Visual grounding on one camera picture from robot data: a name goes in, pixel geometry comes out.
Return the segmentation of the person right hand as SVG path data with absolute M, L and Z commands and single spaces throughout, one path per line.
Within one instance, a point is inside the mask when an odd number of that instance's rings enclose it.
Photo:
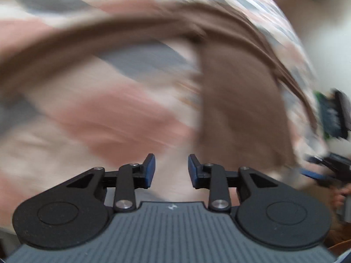
M 351 185 L 348 183 L 342 188 L 331 187 L 330 189 L 330 205 L 334 211 L 344 205 L 345 198 L 351 193 Z

